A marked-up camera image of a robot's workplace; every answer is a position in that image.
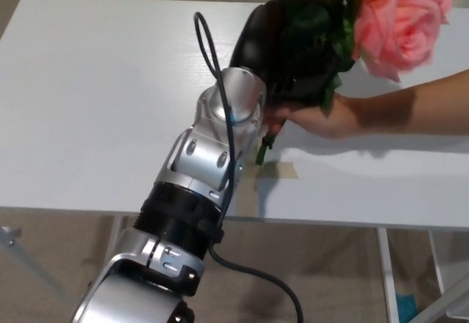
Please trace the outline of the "person's bare hand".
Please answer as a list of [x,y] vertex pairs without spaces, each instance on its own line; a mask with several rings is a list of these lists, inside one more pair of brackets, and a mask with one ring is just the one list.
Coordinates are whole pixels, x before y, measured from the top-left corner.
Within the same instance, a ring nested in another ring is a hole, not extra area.
[[360,131],[359,116],[365,102],[364,99],[335,94],[332,106],[326,111],[319,106],[300,103],[266,105],[262,124],[269,133],[279,133],[282,122],[289,121],[322,138],[345,138]]

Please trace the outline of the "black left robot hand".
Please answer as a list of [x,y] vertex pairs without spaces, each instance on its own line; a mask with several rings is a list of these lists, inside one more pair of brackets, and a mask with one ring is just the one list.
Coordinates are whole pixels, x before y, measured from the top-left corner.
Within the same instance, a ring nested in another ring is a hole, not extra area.
[[257,75],[271,105],[329,109],[338,84],[341,0],[270,0],[249,15],[230,61]]

